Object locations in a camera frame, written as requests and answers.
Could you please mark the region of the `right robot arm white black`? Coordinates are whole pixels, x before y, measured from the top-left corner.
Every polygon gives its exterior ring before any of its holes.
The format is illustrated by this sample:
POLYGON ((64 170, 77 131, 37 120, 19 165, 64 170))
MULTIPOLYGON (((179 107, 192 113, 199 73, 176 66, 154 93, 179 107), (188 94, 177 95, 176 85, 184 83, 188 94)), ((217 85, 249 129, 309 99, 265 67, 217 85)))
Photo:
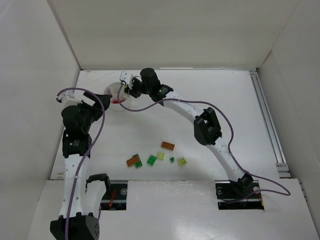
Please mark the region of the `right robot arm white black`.
POLYGON ((120 82, 124 92, 134 98, 148 95, 155 103, 171 109, 193 124, 196 141, 207 147, 217 158, 226 172, 236 198, 243 198, 249 191, 253 178, 236 163, 228 145, 223 142, 222 128, 212 107, 201 109, 184 100, 173 88, 162 84, 154 69, 144 68, 140 79, 122 72, 120 82))

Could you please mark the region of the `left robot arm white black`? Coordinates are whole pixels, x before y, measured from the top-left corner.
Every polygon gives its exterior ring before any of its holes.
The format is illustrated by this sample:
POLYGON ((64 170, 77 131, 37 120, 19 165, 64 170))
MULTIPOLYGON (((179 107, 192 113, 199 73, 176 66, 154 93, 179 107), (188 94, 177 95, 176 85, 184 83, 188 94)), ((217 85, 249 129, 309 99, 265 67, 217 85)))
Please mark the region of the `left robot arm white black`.
POLYGON ((95 94, 82 89, 83 95, 94 103, 77 100, 74 87, 61 90, 56 100, 63 104, 61 111, 64 131, 64 193, 56 220, 50 232, 57 240, 97 240, 100 236, 101 201, 111 189, 106 173, 88 176, 91 150, 97 138, 91 138, 91 125, 106 119, 112 94, 95 94))

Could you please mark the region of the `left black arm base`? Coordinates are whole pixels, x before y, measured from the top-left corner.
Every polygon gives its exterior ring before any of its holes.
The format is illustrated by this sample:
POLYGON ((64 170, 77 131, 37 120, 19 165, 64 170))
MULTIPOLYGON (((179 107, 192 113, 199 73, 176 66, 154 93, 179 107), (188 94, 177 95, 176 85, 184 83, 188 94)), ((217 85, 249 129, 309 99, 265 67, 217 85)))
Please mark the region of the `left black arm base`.
POLYGON ((111 190, 104 194, 100 206, 102 211, 125 211, 127 209, 128 181, 111 181, 111 190))

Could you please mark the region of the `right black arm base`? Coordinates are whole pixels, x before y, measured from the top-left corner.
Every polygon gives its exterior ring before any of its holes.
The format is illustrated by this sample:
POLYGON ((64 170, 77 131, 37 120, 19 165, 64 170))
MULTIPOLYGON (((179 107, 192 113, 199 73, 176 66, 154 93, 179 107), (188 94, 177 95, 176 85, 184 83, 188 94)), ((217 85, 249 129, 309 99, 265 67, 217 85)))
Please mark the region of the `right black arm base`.
POLYGON ((219 210, 264 210, 264 203, 257 180, 243 193, 236 192, 229 181, 216 181, 215 191, 219 210))

